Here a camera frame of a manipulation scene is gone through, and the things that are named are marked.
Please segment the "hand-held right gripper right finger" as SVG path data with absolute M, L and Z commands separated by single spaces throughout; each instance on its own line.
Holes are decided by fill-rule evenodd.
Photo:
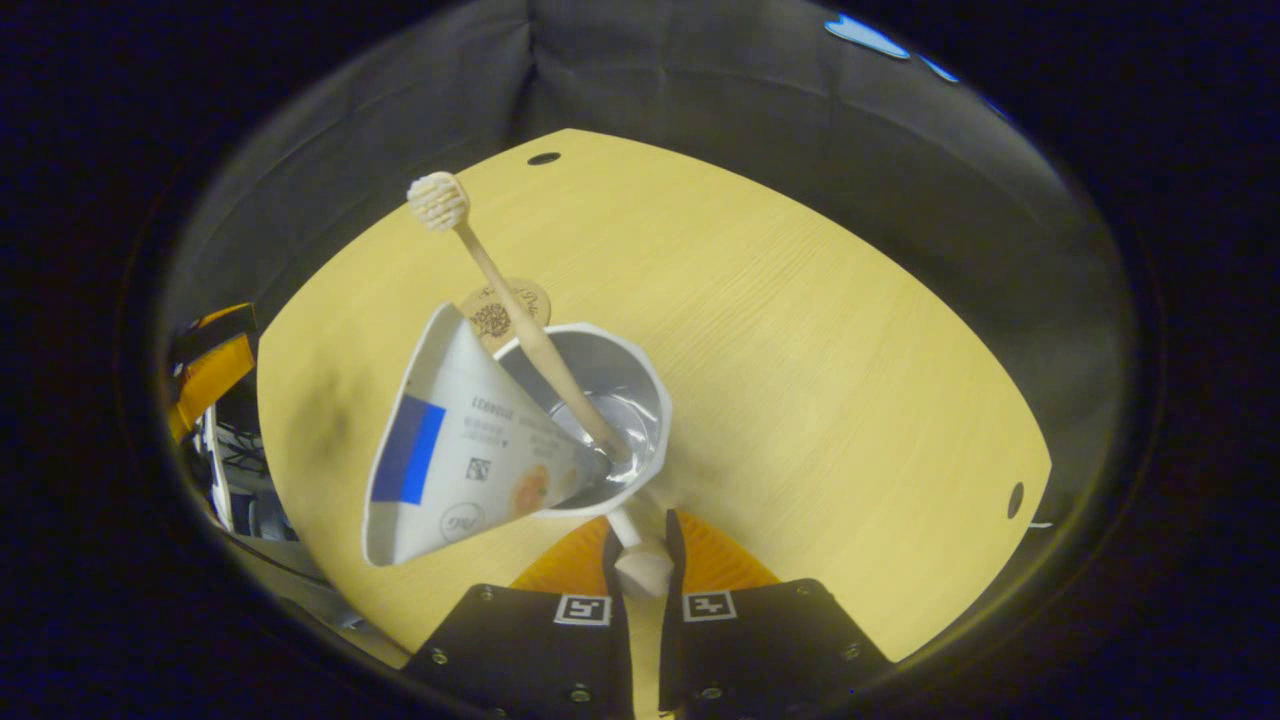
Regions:
M 819 580 L 782 580 L 724 530 L 666 516 L 675 560 L 659 710 L 671 717 L 838 717 L 890 661 Z

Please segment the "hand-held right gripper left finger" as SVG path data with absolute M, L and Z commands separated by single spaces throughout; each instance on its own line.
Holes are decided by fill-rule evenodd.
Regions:
M 581 525 L 508 585 L 471 585 L 406 676 L 488 719 L 632 719 L 621 550 Z

